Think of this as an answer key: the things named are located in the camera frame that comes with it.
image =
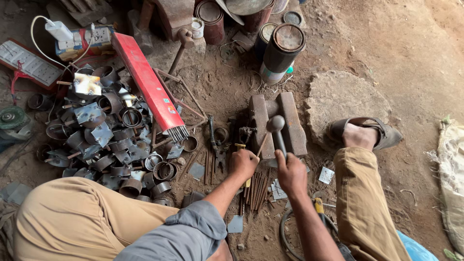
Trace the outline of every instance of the dusty ground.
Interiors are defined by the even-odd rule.
[[[4,3],[0,1],[1,14]],[[7,37],[14,37],[32,47],[28,34],[30,21],[34,15],[46,15],[46,12],[37,2],[19,2],[19,6],[25,11],[0,17],[0,40],[3,42]],[[451,246],[443,230],[440,213],[432,209],[439,205],[438,179],[433,177],[435,173],[429,169],[431,164],[423,152],[437,147],[440,119],[451,114],[452,118],[464,121],[464,91],[461,87],[464,82],[464,22],[461,19],[464,8],[454,1],[444,0],[308,0],[301,8],[307,24],[304,29],[307,47],[296,59],[293,78],[279,86],[278,91],[294,93],[296,103],[301,105],[300,121],[303,126],[306,125],[303,100],[309,95],[312,73],[348,71],[371,82],[386,97],[393,110],[390,122],[405,137],[399,146],[375,152],[390,213],[398,230],[444,260],[443,249],[451,249]],[[234,34],[234,28],[231,21],[226,19],[228,24],[230,26],[226,32],[229,39]],[[49,51],[46,47],[50,43],[48,35],[44,35],[41,41],[44,51]],[[254,91],[259,86],[259,77],[251,71],[259,69],[259,64],[254,62],[252,56],[251,53],[236,55],[227,62],[227,65],[236,67],[232,68],[221,63],[217,46],[207,46],[205,61],[178,72],[193,89],[206,113],[214,115],[215,125],[226,127],[227,119],[245,110],[253,94],[263,93],[267,99],[277,95],[273,93],[276,86],[272,90],[260,88]],[[6,68],[0,71],[0,107],[10,104],[4,72],[11,73]],[[179,86],[170,86],[178,96],[187,97]],[[28,90],[33,85],[27,80],[20,80],[17,88]],[[19,93],[21,106],[31,94]],[[193,105],[189,98],[186,101]],[[43,113],[30,112],[30,115],[37,115],[39,121],[46,117]],[[183,117],[187,124],[194,121],[187,112]],[[38,144],[46,142],[43,128],[43,124],[38,124],[38,136],[26,151],[33,151]],[[334,197],[334,184],[327,186],[317,181],[321,167],[330,165],[332,155],[313,144],[309,130],[305,130],[309,153],[304,159],[311,169],[309,193],[324,190],[329,197]],[[206,128],[196,129],[196,136],[201,141],[205,142],[207,135]],[[18,146],[2,153],[0,166]],[[188,154],[184,156],[187,160],[190,157]],[[204,162],[204,158],[199,157],[197,161]],[[35,187],[58,178],[61,171],[38,162],[34,153],[25,154],[1,174],[0,187],[10,181]],[[271,176],[275,178],[276,175],[273,170]],[[217,174],[215,184],[225,176]],[[214,187],[204,186],[203,182],[190,177],[174,181],[173,186],[171,197],[176,206],[180,205],[183,195],[191,190],[206,191]],[[415,193],[417,207],[414,207],[413,197],[409,193],[400,193],[401,189],[410,189]],[[278,240],[280,219],[274,216],[284,213],[285,203],[286,200],[277,201],[275,209],[265,206],[256,218],[245,215],[244,232],[231,238],[234,247],[239,243],[245,244],[244,251],[237,251],[241,260],[284,259],[286,254]],[[226,218],[230,220],[237,213],[236,198]],[[329,216],[335,218],[335,213],[329,210]],[[294,219],[287,225],[288,238],[298,249],[301,245],[292,222]],[[268,235],[270,240],[265,241],[264,235]]]

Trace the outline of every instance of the white can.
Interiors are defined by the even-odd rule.
[[[205,23],[200,18],[192,18],[192,38],[200,39],[203,37],[203,29],[205,28]]]

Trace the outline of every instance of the shirt sleeve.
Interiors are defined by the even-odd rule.
[[[200,200],[123,249],[115,261],[206,260],[227,235],[216,207]]]

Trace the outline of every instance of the paint can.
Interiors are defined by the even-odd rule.
[[[246,15],[243,17],[243,21],[245,25],[243,26],[245,30],[256,33],[260,29],[260,27],[267,23],[269,17],[271,16],[272,8],[274,7],[274,0],[270,0],[269,4],[266,5],[261,11]]]
[[[305,42],[300,27],[290,23],[278,25],[272,32],[259,70],[264,83],[267,85],[278,83],[292,67]]]
[[[287,7],[289,0],[275,0],[274,8],[271,14],[280,13]]]
[[[272,31],[277,27],[274,23],[265,23],[261,26],[258,36],[255,41],[255,55],[258,61],[263,61],[264,52],[266,51],[267,43],[271,38]]]
[[[209,45],[220,45],[224,42],[224,12],[215,0],[204,0],[197,5],[195,16],[205,24],[203,38]]]
[[[203,37],[203,29],[205,29],[205,23],[197,17],[192,18],[192,38],[200,39]]]

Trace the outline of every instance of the leg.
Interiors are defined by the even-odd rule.
[[[16,219],[17,260],[113,260],[178,209],[130,199],[88,179],[35,188]]]
[[[334,158],[339,238],[358,261],[410,261],[396,233],[372,148],[378,132],[348,124]]]

